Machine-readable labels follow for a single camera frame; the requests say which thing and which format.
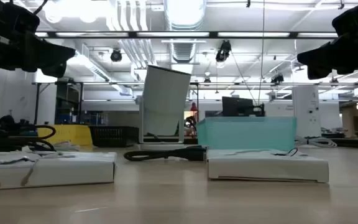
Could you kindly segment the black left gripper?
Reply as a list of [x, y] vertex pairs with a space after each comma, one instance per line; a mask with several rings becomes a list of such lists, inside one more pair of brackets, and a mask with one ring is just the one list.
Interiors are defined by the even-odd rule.
[[34, 33], [0, 34], [0, 68], [36, 71], [41, 69], [46, 76], [62, 78], [67, 69], [66, 62], [75, 56], [75, 49], [52, 44]]

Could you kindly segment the white cable bundle black tie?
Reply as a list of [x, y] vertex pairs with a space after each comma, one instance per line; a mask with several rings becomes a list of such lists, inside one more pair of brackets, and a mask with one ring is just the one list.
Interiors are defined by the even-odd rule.
[[295, 142], [298, 145], [310, 145], [310, 146], [316, 146], [316, 147], [337, 147], [337, 144], [328, 139], [323, 137], [295, 137]]

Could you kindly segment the white instruction booklet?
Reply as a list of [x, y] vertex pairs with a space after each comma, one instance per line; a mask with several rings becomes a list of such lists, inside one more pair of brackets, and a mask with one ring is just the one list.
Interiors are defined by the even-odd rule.
[[113, 183], [115, 152], [0, 152], [0, 190]]
[[329, 164], [299, 152], [273, 149], [208, 150], [208, 178], [284, 182], [329, 182]]

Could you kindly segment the yellow plastic bin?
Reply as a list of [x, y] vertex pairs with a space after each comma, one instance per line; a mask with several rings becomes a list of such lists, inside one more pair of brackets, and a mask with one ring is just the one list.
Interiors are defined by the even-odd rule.
[[56, 124], [52, 125], [56, 133], [45, 140], [50, 144], [70, 141], [71, 144], [88, 147], [93, 145], [91, 131], [88, 126], [79, 124]]

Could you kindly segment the green translucent plastic bin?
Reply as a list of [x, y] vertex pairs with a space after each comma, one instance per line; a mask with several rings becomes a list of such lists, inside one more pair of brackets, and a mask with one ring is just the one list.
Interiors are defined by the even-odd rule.
[[218, 150], [295, 147], [295, 117], [210, 117], [196, 125], [198, 144]]

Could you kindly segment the black desktop monitor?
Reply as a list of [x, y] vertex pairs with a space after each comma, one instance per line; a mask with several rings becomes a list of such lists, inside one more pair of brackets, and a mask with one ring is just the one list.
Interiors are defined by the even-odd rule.
[[240, 116], [265, 116], [265, 105], [255, 105], [252, 99], [222, 97], [223, 116], [240, 117]]

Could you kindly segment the black mesh basket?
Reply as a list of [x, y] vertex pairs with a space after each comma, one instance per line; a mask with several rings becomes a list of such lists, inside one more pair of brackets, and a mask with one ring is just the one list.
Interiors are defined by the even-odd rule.
[[130, 147], [139, 142], [139, 129], [130, 126], [90, 126], [96, 147]]

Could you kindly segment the clear round bowl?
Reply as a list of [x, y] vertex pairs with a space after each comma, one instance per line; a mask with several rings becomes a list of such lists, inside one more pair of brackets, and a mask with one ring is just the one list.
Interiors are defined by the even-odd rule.
[[139, 149], [167, 151], [183, 148], [184, 110], [189, 73], [149, 65], [139, 102]]

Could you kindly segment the black aluminium rig frame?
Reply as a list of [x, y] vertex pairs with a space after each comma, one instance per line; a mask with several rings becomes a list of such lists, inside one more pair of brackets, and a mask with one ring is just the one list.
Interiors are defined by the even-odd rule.
[[[37, 34], [37, 36], [45, 39], [52, 43], [55, 38], [80, 38], [80, 39], [118, 39], [118, 40], [146, 40], [150, 38], [163, 38], [167, 37], [172, 39], [176, 44], [192, 44], [195, 39], [198, 38], [210, 38], [211, 33], [209, 32], [46, 32], [44, 34]], [[57, 85], [61, 84], [62, 78], [55, 78]], [[206, 89], [209, 87], [207, 82], [191, 82], [189, 87], [195, 87], [197, 90]], [[323, 137], [334, 141], [337, 146], [344, 147], [358, 147], [358, 139], [345, 138], [338, 134], [323, 134], [321, 131], [312, 131], [313, 126], [319, 126], [317, 119], [320, 114], [318, 107], [318, 89], [321, 86], [320, 83], [289, 83], [282, 82], [278, 85], [273, 83], [257, 82], [234, 82], [232, 83], [234, 90], [267, 90], [272, 88], [287, 88], [292, 91], [301, 91], [305, 95], [305, 99], [301, 100], [300, 103], [294, 105], [294, 115], [291, 117], [296, 118], [296, 136], [300, 137]], [[195, 135], [191, 141], [198, 143], [196, 125], [194, 127]]]

